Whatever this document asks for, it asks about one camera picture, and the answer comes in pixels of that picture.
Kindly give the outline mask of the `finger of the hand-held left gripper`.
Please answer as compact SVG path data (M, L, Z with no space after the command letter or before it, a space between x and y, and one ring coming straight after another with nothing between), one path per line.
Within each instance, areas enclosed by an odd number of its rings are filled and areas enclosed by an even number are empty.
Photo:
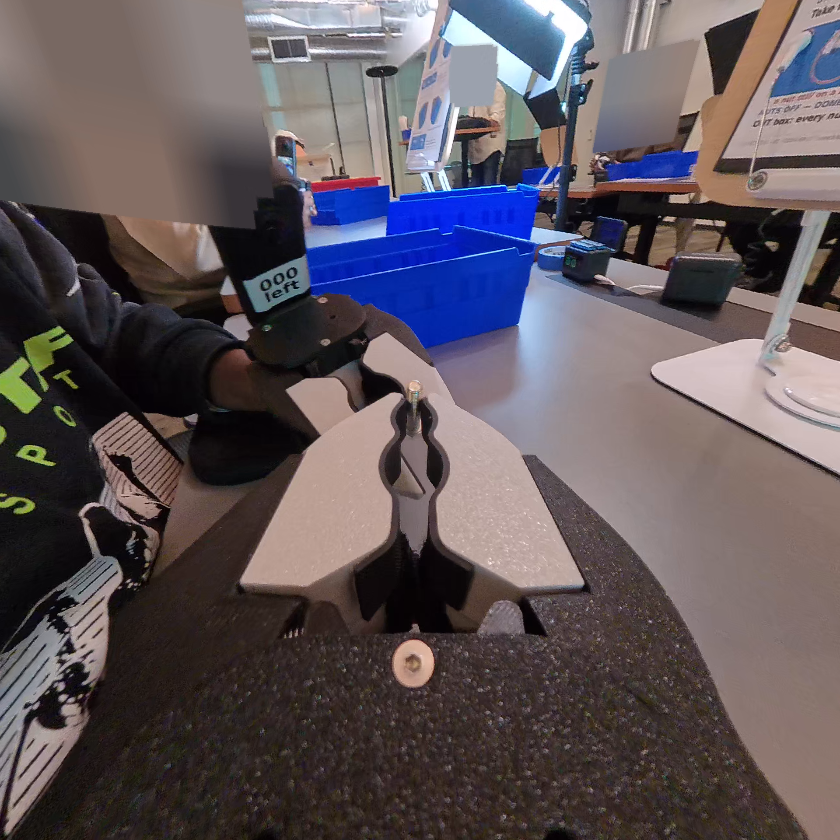
M365 407L360 374L305 379L289 388L287 393L319 434Z
M358 365L364 406L393 393L405 396L410 382L422 386L423 397L455 401L438 370L388 332L368 342Z

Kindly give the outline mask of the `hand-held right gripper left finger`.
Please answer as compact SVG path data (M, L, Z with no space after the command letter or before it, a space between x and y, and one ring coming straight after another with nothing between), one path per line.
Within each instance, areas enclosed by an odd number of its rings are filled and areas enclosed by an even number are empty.
M239 579L249 594L330 603L344 621L384 621L404 559L399 502L404 399L352 413L302 455Z

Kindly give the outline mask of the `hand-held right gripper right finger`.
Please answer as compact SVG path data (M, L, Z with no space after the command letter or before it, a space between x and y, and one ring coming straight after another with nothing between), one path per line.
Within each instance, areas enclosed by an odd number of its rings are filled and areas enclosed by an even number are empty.
M497 602L578 594L585 578L520 450L447 397L423 401L428 531L423 590L452 624Z

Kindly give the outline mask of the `blue plastic bin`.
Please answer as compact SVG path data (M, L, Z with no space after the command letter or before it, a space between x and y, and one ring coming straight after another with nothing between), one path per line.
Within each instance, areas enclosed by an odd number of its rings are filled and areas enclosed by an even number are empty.
M388 214L392 193L388 185L314 192L315 226L345 226Z
M308 251L311 291L389 313L430 348L517 326L536 250L463 226L325 245Z
M404 235L457 226L530 239L540 191L532 185L490 185L402 195L390 204L385 233Z

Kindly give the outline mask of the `person's left forearm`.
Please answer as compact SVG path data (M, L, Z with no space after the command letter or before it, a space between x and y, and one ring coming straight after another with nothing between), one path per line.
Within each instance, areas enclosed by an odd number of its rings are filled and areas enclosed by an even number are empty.
M183 417L207 410L208 362L221 349L244 348L211 322L123 300L88 266L77 268L67 289L51 291L50 309L145 413Z

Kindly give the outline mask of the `person's left hand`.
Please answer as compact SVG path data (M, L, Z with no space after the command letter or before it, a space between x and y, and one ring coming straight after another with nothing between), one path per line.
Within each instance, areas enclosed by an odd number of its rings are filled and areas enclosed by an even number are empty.
M255 362L246 350L229 346L216 352L205 372L205 402L213 409L235 413L279 410L290 384Z

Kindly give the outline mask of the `black wrist rest pad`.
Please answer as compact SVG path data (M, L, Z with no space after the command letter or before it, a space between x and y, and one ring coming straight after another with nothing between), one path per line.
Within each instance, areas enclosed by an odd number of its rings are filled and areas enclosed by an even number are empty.
M231 487L267 477L311 442L270 413L208 409L196 417L187 454L196 478Z

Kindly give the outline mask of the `black battery charger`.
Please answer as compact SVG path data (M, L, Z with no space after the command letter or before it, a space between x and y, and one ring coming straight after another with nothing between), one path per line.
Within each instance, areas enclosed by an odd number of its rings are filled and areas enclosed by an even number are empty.
M564 277L581 283L594 282L605 277L614 250L588 238L570 241L563 252L561 273Z

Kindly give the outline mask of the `black floor lamp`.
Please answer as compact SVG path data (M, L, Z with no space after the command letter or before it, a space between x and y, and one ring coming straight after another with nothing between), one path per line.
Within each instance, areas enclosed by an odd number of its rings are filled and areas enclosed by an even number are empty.
M382 127L385 136L385 149L388 164L388 183L391 188L392 199L397 198L395 162L392 145L392 128L387 95L387 81L397 74L397 67L393 65L373 65L365 70L365 75L378 83L381 99Z

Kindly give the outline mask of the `white display stand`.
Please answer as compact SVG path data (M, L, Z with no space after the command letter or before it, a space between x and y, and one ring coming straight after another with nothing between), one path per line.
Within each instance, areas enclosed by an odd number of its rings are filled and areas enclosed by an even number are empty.
M656 363L661 385L839 475L839 363L796 349L790 326L830 213L804 213L762 342L722 343Z

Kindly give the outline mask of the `person's printed black shirt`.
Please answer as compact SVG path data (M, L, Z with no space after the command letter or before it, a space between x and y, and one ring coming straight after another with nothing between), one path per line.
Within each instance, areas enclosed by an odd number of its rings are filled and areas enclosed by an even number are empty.
M135 311L2 205L2 838L86 728L174 500L182 463L118 385Z

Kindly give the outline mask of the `dark grey case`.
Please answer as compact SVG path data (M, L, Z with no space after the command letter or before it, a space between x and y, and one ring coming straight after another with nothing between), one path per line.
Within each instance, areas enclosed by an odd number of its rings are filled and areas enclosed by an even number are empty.
M678 254L670 263L660 301L666 305L720 309L742 271L738 255Z

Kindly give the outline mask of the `row of small blue bins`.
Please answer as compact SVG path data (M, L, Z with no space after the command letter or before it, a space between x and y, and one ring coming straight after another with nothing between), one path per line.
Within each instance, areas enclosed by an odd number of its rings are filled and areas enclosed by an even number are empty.
M647 154L639 161L605 164L604 174L593 177L595 183L684 179L693 176L698 156L697 150ZM558 167L549 169L545 166L523 170L519 182L531 186L551 185L558 172Z

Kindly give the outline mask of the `studio light panel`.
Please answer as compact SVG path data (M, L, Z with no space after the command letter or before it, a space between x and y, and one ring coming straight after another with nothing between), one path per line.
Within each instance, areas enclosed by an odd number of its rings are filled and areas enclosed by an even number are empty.
M523 97L557 88L592 12L577 1L451 1L443 37L452 46L491 46L497 78Z

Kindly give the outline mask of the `black wall panel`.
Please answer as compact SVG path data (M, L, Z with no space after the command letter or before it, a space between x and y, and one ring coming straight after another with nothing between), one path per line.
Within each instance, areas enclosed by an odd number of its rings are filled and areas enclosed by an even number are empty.
M753 10L707 30L712 95L725 91L760 11Z

